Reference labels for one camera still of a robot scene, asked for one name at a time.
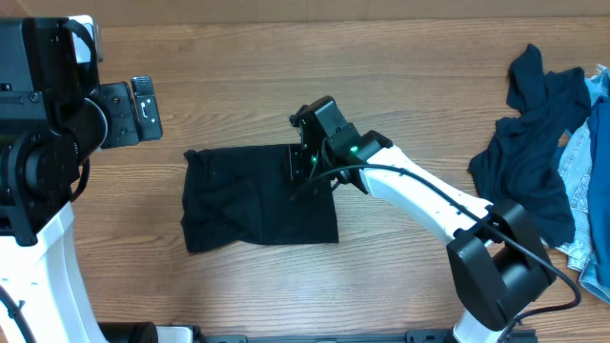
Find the black t-shirt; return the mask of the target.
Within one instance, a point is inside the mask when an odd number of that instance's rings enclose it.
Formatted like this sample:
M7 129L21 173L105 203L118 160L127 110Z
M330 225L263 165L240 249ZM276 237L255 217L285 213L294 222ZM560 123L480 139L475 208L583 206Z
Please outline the black t-shirt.
M289 153L298 145L185 151L181 220L188 252L242 241L257 245L338 241L329 182L304 193L290 178Z

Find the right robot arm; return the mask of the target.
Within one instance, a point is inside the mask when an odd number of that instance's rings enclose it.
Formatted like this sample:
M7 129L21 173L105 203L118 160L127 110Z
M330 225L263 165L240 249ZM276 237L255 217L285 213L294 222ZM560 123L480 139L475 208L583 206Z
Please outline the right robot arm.
M400 208L446 249L465 312L448 330L419 330L408 342L535 342L517 326L557 276L530 214L506 200L493 204L419 167L387 137L364 134L331 96L291 115L300 145L289 150L300 194L336 180Z

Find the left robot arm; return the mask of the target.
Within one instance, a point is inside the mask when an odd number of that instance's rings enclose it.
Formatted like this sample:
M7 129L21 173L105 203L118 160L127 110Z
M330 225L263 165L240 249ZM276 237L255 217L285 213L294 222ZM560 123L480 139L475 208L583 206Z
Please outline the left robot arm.
M88 15L1 22L1 329L10 342L197 342L197 327L103 322L77 261L72 205L96 151L161 138L153 82L104 84Z

